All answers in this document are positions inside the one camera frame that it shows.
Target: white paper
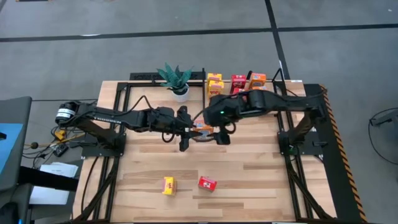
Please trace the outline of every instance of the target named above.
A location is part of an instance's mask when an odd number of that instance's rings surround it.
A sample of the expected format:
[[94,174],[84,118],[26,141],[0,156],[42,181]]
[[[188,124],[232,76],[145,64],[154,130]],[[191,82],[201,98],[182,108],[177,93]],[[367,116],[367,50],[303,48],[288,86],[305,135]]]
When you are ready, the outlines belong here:
[[[74,177],[78,167],[61,162],[53,162],[51,165],[42,165],[40,170],[51,174]],[[29,203],[32,205],[65,205],[68,201],[69,191],[55,190],[46,187],[33,188]]]

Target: green leaves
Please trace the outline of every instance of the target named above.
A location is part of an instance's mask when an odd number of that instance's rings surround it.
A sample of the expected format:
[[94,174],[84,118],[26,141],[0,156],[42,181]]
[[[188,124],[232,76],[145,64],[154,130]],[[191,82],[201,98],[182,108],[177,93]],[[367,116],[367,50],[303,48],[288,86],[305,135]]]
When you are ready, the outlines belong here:
[[182,91],[187,88],[185,84],[191,78],[192,69],[180,72],[180,69],[177,66],[173,71],[171,66],[168,65],[167,63],[165,63],[165,68],[166,71],[162,69],[157,69],[159,75],[167,82],[167,83],[161,83],[160,85],[171,87],[168,89],[171,89],[173,91]]

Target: wooden tabletop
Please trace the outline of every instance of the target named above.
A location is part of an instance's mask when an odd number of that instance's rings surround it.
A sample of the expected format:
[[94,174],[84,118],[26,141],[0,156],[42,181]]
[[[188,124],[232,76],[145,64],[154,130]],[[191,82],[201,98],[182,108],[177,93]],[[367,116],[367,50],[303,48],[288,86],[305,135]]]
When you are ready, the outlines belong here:
[[[117,83],[103,82],[98,106],[113,108]],[[287,81],[286,85],[294,93],[305,95],[302,82]],[[273,90],[271,83],[266,83],[266,87]],[[228,81],[225,89],[226,93],[229,92]],[[177,103],[164,87],[135,87],[131,90],[129,107],[140,96],[146,95],[152,107],[168,106],[177,111],[180,106],[186,105],[188,113],[195,116],[202,109],[201,88],[191,87],[189,94],[187,102]],[[143,100],[135,110],[144,108],[147,106]],[[292,115],[295,124],[303,117],[303,113]],[[104,128],[109,127],[107,123],[98,123]],[[111,222],[294,221],[285,161],[279,154],[276,136],[279,129],[274,114],[242,119],[236,128],[229,146],[219,146],[214,141],[190,141],[190,147],[185,152],[178,150],[179,138],[167,144],[160,133],[127,130]],[[323,164],[313,156],[302,156],[302,160],[309,191],[325,211],[335,217]],[[87,158],[83,163],[73,205],[74,217],[80,214],[83,189],[93,161],[94,158]],[[97,191],[102,161],[103,158],[99,158],[93,169],[84,207]],[[176,178],[175,196],[162,195],[162,179],[165,176]],[[200,176],[218,181],[213,193],[198,188]],[[302,194],[298,189],[297,192],[302,216],[305,217]],[[100,218],[105,214],[107,196],[106,192]]]

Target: white pot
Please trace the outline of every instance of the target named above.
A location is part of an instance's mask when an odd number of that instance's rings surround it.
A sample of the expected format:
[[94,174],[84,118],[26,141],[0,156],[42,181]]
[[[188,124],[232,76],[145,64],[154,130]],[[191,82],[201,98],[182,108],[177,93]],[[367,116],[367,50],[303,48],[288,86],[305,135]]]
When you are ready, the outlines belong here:
[[189,93],[189,86],[188,86],[188,90],[185,94],[183,95],[177,95],[172,91],[173,97],[175,99],[175,101],[179,102],[179,103],[183,103],[185,101],[188,100],[188,93]]

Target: potted plant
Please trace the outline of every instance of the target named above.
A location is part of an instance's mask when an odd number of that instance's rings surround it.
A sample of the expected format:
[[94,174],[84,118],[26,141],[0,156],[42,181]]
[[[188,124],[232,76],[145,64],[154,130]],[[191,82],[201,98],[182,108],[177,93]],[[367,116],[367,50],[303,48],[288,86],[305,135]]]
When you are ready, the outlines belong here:
[[167,83],[160,85],[168,87],[171,90],[175,100],[183,103],[188,100],[189,86],[187,81],[191,78],[192,69],[180,72],[178,66],[173,71],[170,65],[165,63],[166,71],[157,69],[159,75],[166,80]]

